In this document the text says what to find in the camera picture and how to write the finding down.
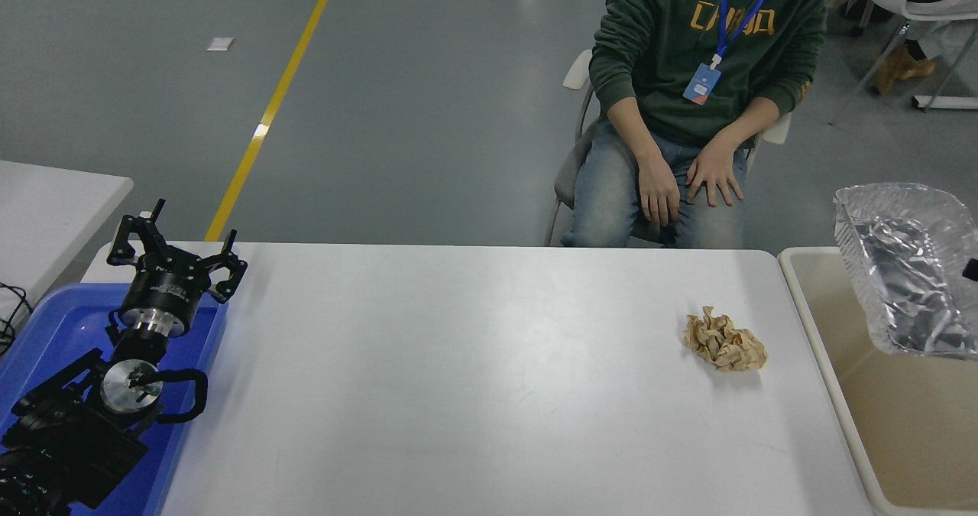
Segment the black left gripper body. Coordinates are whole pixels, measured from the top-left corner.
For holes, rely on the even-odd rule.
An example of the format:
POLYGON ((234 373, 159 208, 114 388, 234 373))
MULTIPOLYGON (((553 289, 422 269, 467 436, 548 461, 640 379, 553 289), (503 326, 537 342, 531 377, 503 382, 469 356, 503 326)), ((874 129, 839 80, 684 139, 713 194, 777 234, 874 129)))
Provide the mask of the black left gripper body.
POLYGON ((198 311, 200 299, 211 286, 202 270, 132 262, 134 280, 120 307, 120 318, 126 326, 139 323, 168 322, 172 326, 189 326, 198 311))

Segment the person's left hand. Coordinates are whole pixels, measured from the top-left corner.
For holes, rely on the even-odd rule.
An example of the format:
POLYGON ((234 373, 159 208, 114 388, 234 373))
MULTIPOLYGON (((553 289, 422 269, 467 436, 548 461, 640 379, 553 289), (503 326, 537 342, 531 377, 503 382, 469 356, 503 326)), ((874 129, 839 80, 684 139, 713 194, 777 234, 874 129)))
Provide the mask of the person's left hand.
POLYGON ((699 151, 688 169, 685 202, 692 204, 701 191, 711 207, 718 206, 718 198, 727 206, 733 206, 734 199, 743 200, 743 190, 734 174, 737 149, 738 143, 718 136, 699 151))

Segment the person's right hand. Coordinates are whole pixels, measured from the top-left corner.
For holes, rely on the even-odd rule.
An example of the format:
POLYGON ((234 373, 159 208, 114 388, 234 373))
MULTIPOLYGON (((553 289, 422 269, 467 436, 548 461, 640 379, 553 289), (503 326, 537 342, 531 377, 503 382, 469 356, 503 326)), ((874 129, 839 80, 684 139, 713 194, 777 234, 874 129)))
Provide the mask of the person's right hand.
POLYGON ((660 227, 670 226, 680 209, 680 190, 671 167, 656 148, 636 154, 636 164, 643 215, 660 227))

